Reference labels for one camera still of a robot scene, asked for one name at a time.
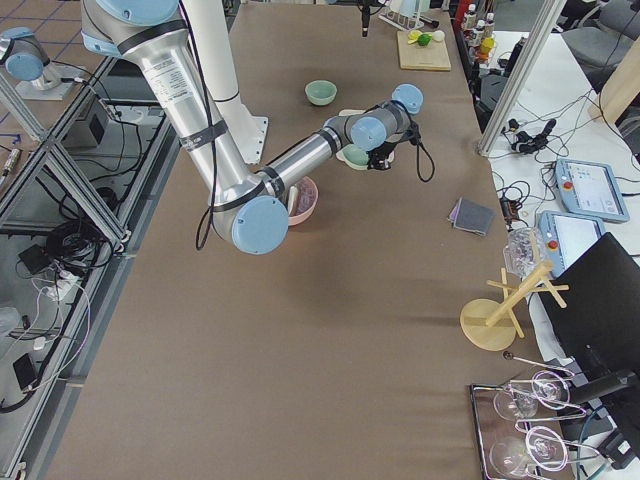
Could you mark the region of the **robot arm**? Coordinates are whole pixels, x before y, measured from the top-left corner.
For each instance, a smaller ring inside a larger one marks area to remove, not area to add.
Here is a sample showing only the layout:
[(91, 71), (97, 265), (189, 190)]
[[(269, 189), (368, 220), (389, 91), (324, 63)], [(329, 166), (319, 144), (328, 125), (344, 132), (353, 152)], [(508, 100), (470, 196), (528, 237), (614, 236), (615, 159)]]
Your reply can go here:
[[(83, 1), (82, 38), (87, 50), (121, 58), (135, 46), (184, 26), (177, 1)], [(34, 32), (14, 27), (1, 33), (1, 66), (18, 81), (25, 100), (63, 100), (81, 74), (75, 65), (55, 66)]]
[(401, 84), (370, 110), (335, 116), (257, 172), (267, 120), (254, 117), (239, 96), (228, 27), (219, 1), (84, 1), (85, 47), (123, 59), (142, 72), (210, 189), (204, 219), (242, 252), (276, 249), (288, 231), (281, 199), (305, 175), (348, 144), (373, 159), (413, 137), (423, 103)]

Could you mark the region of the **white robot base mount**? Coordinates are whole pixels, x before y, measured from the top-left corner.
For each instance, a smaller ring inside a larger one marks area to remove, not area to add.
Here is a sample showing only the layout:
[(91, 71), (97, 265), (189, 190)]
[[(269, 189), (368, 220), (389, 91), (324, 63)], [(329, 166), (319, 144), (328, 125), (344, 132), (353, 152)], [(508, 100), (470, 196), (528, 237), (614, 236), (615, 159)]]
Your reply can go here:
[(252, 115), (244, 104), (241, 107), (241, 129), (237, 143), (244, 162), (255, 165), (262, 158), (269, 119), (265, 116)]

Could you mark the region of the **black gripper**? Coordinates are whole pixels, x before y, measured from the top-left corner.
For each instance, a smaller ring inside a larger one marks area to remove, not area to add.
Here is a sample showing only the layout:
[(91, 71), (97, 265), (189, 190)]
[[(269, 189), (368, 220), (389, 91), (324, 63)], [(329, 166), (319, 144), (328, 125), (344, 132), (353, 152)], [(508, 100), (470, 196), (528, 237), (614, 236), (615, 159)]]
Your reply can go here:
[[(369, 3), (363, 3), (360, 7), (361, 12), (361, 34), (363, 38), (368, 36), (371, 6)], [(383, 142), (380, 146), (367, 152), (369, 170), (385, 171), (391, 168), (390, 155), (397, 146), (396, 142)]]

